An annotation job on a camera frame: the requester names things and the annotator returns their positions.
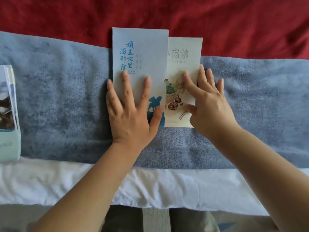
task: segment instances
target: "person's left arm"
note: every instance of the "person's left arm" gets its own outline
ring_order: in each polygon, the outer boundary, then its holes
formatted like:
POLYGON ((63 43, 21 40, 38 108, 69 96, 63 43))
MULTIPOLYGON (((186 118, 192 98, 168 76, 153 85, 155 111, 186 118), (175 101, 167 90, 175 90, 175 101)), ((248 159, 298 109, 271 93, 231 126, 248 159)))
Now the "person's left arm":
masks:
POLYGON ((117 189, 142 149, 156 135, 162 117, 163 108, 159 106, 148 124, 150 77, 145 79, 137 107, 126 71, 122 72, 122 81, 124 106, 112 81, 107 82, 106 104, 113 135, 112 145, 89 172, 36 223, 32 232, 97 232, 100 229, 117 189))

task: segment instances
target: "person's left hand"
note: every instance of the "person's left hand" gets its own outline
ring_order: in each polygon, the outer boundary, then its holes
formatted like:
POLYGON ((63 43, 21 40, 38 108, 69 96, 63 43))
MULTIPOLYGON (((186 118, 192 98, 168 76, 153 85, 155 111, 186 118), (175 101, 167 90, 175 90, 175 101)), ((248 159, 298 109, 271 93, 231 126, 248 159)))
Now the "person's left hand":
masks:
POLYGON ((106 104, 112 129, 113 143, 121 143, 140 153, 158 132, 163 106, 156 107, 153 118, 150 124, 148 124, 147 108, 150 96, 150 77, 145 78, 141 101, 137 107, 134 103, 128 73, 122 71, 121 77, 124 106, 121 104, 114 90, 112 81, 107 81, 108 92, 106 95, 106 104))

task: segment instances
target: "woven basket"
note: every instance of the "woven basket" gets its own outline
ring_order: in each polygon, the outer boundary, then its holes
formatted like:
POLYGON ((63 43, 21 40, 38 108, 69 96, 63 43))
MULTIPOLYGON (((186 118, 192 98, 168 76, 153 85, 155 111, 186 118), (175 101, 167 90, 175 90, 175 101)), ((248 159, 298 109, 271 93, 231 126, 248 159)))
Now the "woven basket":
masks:
POLYGON ((173 102, 177 96, 177 92, 172 94, 166 94, 165 95, 165 105, 167 105, 170 102, 173 102))

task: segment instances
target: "red bed runner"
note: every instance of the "red bed runner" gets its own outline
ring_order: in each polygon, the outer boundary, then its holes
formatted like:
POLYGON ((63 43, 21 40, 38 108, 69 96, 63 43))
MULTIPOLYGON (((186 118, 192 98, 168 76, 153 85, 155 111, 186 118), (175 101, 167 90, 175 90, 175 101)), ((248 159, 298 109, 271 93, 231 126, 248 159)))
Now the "red bed runner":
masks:
POLYGON ((202 55, 309 59, 309 0, 0 0, 0 31, 112 47, 112 27, 203 37, 202 55))

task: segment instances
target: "hand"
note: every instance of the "hand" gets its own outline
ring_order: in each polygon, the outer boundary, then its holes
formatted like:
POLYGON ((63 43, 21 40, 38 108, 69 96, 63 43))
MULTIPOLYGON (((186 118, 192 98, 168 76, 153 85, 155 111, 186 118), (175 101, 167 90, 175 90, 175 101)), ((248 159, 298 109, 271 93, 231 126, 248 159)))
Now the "hand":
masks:
POLYGON ((106 104, 111 124, 113 143, 124 144, 137 150, 145 148, 158 132, 163 106, 154 110, 150 124, 147 120, 147 108, 150 96, 150 77, 146 77, 139 105, 135 107, 133 93, 126 71, 121 72, 124 106, 121 104, 111 80, 107 81, 106 104))
POLYGON ((217 87, 211 69, 206 75, 203 65, 198 72, 197 87, 186 72, 183 74, 186 90, 196 99, 197 107, 186 105, 184 109, 192 114, 190 123, 204 137, 212 141, 227 129, 239 128, 230 105, 224 97, 223 79, 218 81, 217 87))

